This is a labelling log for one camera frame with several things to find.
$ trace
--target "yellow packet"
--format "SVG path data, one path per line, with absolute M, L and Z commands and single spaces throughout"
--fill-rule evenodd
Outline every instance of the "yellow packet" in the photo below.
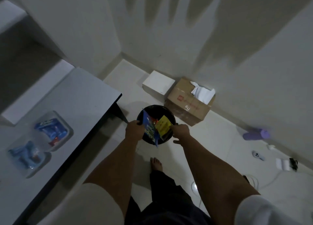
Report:
M 167 134 L 170 130 L 170 126 L 173 125 L 166 116 L 162 118 L 155 124 L 155 128 L 158 130 L 159 135 L 163 139 L 163 136 Z

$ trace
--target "foot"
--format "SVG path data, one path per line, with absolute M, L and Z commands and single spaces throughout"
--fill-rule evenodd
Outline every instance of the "foot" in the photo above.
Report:
M 163 171 L 162 163 L 157 158 L 150 158 L 151 169 L 155 171 Z

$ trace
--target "purple bottle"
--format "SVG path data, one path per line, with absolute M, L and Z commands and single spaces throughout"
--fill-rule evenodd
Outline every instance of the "purple bottle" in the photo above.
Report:
M 242 137 L 244 138 L 244 140 L 261 140 L 261 139 L 269 139 L 270 135 L 267 130 L 256 129 L 255 131 L 244 133 Z

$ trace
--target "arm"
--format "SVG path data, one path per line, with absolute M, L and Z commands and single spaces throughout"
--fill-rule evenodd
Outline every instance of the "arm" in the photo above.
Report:
M 171 127 L 185 152 L 201 199 L 216 224 L 234 224 L 241 201 L 259 193 L 232 166 L 206 150 L 187 125 Z
M 144 126 L 132 121 L 126 127 L 125 139 L 87 177 L 84 183 L 104 188 L 121 208 L 125 217 L 134 169 L 135 150 L 145 132 Z

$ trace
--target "t-shirt sleeve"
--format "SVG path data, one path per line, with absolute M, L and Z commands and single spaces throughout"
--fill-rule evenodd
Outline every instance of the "t-shirt sleeve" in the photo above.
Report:
M 45 224 L 124 224 L 120 207 L 107 191 L 96 184 L 83 184 L 58 206 Z
M 235 225 L 298 225 L 261 195 L 245 198 L 238 206 Z

